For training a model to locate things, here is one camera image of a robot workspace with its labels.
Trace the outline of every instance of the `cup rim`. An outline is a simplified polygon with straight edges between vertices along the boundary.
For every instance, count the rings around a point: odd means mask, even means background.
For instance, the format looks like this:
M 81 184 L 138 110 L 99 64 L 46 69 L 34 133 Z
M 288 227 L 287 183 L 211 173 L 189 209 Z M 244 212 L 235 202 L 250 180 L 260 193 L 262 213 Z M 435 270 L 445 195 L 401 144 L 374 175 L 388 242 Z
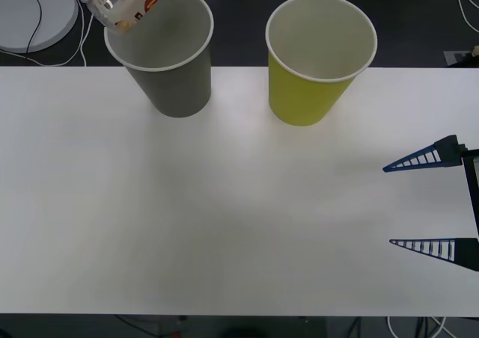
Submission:
M 123 64 L 125 67 L 129 67 L 130 69 L 134 69 L 134 70 L 138 70 L 138 71 L 145 71 L 145 72 L 149 72 L 149 73 L 157 73 L 157 72 L 162 72 L 162 71 L 169 71 L 169 70 L 173 70 L 173 69 L 177 69 L 178 67 L 182 67 L 183 65 L 186 65 L 188 64 L 189 62 L 195 60 L 198 56 L 200 56 L 200 54 L 206 49 L 206 47 L 208 46 L 208 44 L 210 43 L 211 41 L 211 37 L 213 36 L 213 29 L 215 28 L 215 21 L 214 21 L 214 18 L 213 18 L 213 13 L 210 9 L 210 6 L 204 1 L 204 0 L 199 0 L 203 6 L 206 8 L 207 12 L 208 12 L 208 15 L 210 16 L 210 22 L 211 22 L 211 25 L 210 25 L 210 33 L 208 34 L 208 37 L 207 39 L 205 40 L 203 46 L 195 53 L 193 54 L 192 56 L 190 56 L 189 58 L 187 58 L 186 60 L 184 61 L 181 61 L 180 63 L 178 64 L 175 64 L 175 65 L 170 65 L 169 67 L 139 67 L 137 65 L 133 65 L 133 64 L 130 64 L 129 62 L 123 60 L 122 58 L 120 58 L 117 53 L 113 50 L 112 46 L 110 45 L 110 42 L 109 42 L 109 39 L 108 39 L 108 28 L 105 28 L 103 29 L 103 36 L 105 38 L 105 44 L 106 44 L 106 48 L 108 49 L 108 51 L 110 52 L 110 54 L 112 54 L 112 56 L 117 60 L 119 61 L 121 64 Z
M 371 53 L 371 57 L 369 58 L 369 60 L 366 62 L 366 64 L 361 68 L 359 69 L 358 71 L 352 73 L 352 74 L 349 74 L 348 76 L 343 76 L 343 77 L 340 77 L 340 78 L 335 78 L 335 79 L 318 79 L 318 78 L 314 78 L 313 76 L 308 76 L 308 75 L 304 75 L 304 74 L 301 74 L 301 73 L 298 73 L 297 71 L 291 69 L 290 67 L 288 67 L 282 60 L 280 60 L 280 58 L 276 55 L 275 51 L 272 49 L 272 46 L 271 46 L 271 43 L 269 41 L 269 27 L 271 26 L 271 22 L 272 20 L 274 19 L 275 15 L 283 8 L 285 7 L 286 5 L 288 5 L 289 3 L 293 2 L 293 1 L 297 1 L 297 0 L 288 0 L 288 1 L 285 1 L 283 4 L 281 4 L 279 7 L 277 7 L 275 9 L 275 11 L 272 12 L 271 16 L 269 17 L 268 19 L 268 23 L 266 24 L 266 44 L 268 46 L 268 50 L 269 50 L 269 53 L 273 56 L 273 58 L 283 67 L 283 69 L 285 69 L 286 71 L 292 73 L 293 75 L 295 76 L 298 76 L 302 79 L 305 79 L 305 80 L 309 80 L 310 82 L 322 82 L 322 83 L 332 83 L 332 82 L 344 82 L 346 80 L 349 80 L 349 79 L 353 79 L 355 78 L 358 74 L 362 73 L 364 70 L 366 70 L 367 67 L 370 66 L 370 64 L 373 62 L 373 59 L 374 57 L 376 56 L 376 52 L 377 52 L 377 33 L 376 33 L 376 29 L 374 28 L 374 25 L 373 23 L 371 22 L 371 20 L 369 19 L 369 17 L 364 13 L 364 11 L 362 11 L 361 9 L 359 9 L 358 7 L 356 7 L 353 3 L 347 1 L 347 0 L 336 0 L 336 1 L 340 1 L 341 3 L 343 4 L 346 4 L 348 5 L 349 7 L 351 7 L 352 9 L 354 9 L 355 11 L 357 11 L 360 15 L 362 15 L 364 17 L 364 19 L 366 20 L 366 23 L 370 26 L 371 30 L 373 31 L 373 39 L 374 39 L 374 43 L 373 43 L 373 52 Z

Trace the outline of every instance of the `paper cup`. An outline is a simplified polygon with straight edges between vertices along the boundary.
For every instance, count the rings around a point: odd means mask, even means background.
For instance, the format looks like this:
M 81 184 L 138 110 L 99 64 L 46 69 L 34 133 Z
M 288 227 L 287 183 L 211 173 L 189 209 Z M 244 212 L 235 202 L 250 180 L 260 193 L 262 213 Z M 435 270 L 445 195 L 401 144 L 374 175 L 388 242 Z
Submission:
M 211 96 L 213 26 L 204 0 L 159 0 L 129 33 L 105 29 L 105 42 L 159 111 L 187 117 Z
M 318 122 L 374 59 L 369 18 L 345 0 L 289 0 L 269 18 L 269 104 L 285 123 Z

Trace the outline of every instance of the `yellow paper cup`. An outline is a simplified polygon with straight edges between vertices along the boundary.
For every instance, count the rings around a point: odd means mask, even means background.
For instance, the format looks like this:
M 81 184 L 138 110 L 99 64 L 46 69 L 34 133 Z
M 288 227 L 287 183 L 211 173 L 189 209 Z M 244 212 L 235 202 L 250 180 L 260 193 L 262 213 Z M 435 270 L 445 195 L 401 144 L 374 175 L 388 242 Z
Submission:
M 289 0 L 266 26 L 269 105 L 285 123 L 317 123 L 377 50 L 369 18 L 345 0 Z

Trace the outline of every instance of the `white cable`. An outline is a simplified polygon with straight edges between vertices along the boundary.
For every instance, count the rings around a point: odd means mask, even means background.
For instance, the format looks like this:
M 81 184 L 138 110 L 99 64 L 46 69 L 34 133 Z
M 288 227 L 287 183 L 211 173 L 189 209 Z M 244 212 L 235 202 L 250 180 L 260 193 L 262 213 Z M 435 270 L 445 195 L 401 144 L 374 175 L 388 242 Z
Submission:
M 434 317 L 431 317 L 431 319 L 437 323 L 438 325 L 440 325 L 441 323 L 439 323 L 439 321 L 434 318 Z M 449 336 L 451 336 L 451 338 L 457 338 L 456 336 L 454 336 L 450 331 L 448 331 L 448 329 L 446 327 L 442 327 L 443 331 L 446 332 L 447 334 L 449 334 Z
M 442 318 L 441 322 L 439 323 L 438 321 L 436 321 L 435 318 L 433 318 L 435 322 L 437 322 L 437 324 L 439 325 L 439 328 L 437 329 L 437 331 L 429 338 L 436 338 L 441 332 L 442 330 L 444 329 L 444 323 L 446 323 L 446 317 Z M 396 333 L 392 330 L 392 326 L 391 326 L 391 317 L 387 317 L 387 322 L 388 322 L 388 328 L 389 328 L 389 331 L 391 332 L 392 336 L 394 338 L 399 338 Z
M 36 61 L 36 60 L 34 60 L 34 59 L 32 59 L 32 58 L 27 58 L 27 57 L 24 56 L 24 55 L 15 54 L 15 53 L 13 53 L 13 52 L 6 52 L 6 51 L 1 50 L 1 49 L 0 49 L 0 52 L 4 53 L 4 54 L 6 54 L 6 55 L 17 56 L 18 58 L 26 59 L 26 60 L 28 60 L 28 61 L 31 61 L 31 62 L 33 62 L 33 63 L 36 63 L 36 65 L 40 65 L 41 67 L 62 67 L 62 66 L 64 66 L 64 65 L 67 65 L 68 63 L 70 63 L 70 62 L 73 60 L 74 57 L 76 57 L 76 54 L 78 54 L 78 51 L 82 49 L 83 43 L 85 42 L 85 40 L 86 40 L 86 38 L 87 38 L 87 36 L 88 36 L 88 33 L 89 33 L 89 31 L 90 31 L 91 22 L 93 21 L 93 15 L 92 15 L 92 17 L 91 17 L 91 19 L 90 19 L 90 25 L 88 26 L 88 31 L 87 31 L 87 33 L 86 33 L 86 35 L 85 35 L 85 37 L 84 37 L 83 31 L 85 30 L 85 15 L 84 15 L 84 13 L 83 13 L 83 7 L 82 7 L 82 4 L 80 3 L 80 1 L 79 1 L 79 0 L 76 0 L 76 2 L 78 3 L 78 6 L 80 7 L 80 12 L 82 13 L 82 33 L 81 33 L 81 35 L 80 35 L 80 43 L 79 43 L 79 45 L 78 45 L 78 48 L 76 48 L 75 54 L 73 54 L 72 57 L 71 57 L 70 59 L 68 59 L 67 61 L 65 61 L 64 63 L 62 63 L 62 64 L 53 64 L 53 65 L 45 65 L 45 64 L 42 64 L 42 63 L 40 63 L 40 62 L 38 62 L 38 61 Z M 87 66 L 87 62 L 86 62 L 85 56 L 82 55 L 82 57 L 83 57 L 83 64 L 84 64 L 84 66 Z
M 477 5 L 476 3 L 474 3 L 472 0 L 469 0 L 471 2 L 472 5 L 474 5 L 477 9 L 479 9 L 479 5 Z M 463 14 L 463 18 L 464 18 L 464 21 L 466 22 L 467 25 L 469 25 L 469 27 L 474 30 L 476 33 L 479 33 L 479 29 L 476 29 L 474 26 L 472 26 L 472 24 L 467 20 L 466 18 L 466 14 L 464 13 L 464 9 L 463 9 L 463 5 L 461 3 L 461 0 L 457 0 L 457 2 L 459 3 L 459 9 L 461 10 L 461 13 Z
M 87 38 L 88 38 L 88 34 L 90 34 L 90 29 L 91 29 L 91 23 L 92 22 L 93 22 L 93 14 L 91 14 L 90 22 L 88 23 L 87 32 L 85 33 L 85 37 L 83 38 L 82 44 L 80 45 L 80 53 L 82 54 L 83 66 L 84 67 L 87 66 L 87 58 L 85 57 L 85 53 L 83 52 L 83 44 L 85 44 L 85 41 L 87 41 Z

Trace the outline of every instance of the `white round object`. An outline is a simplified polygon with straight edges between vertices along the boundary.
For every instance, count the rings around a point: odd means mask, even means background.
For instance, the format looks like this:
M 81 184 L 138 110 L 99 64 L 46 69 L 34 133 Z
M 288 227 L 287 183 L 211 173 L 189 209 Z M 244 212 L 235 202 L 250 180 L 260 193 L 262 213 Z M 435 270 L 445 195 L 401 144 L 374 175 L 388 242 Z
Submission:
M 63 38 L 78 16 L 76 0 L 39 0 L 40 27 L 28 52 L 45 49 Z M 0 49 L 25 53 L 40 18 L 36 0 L 0 0 Z

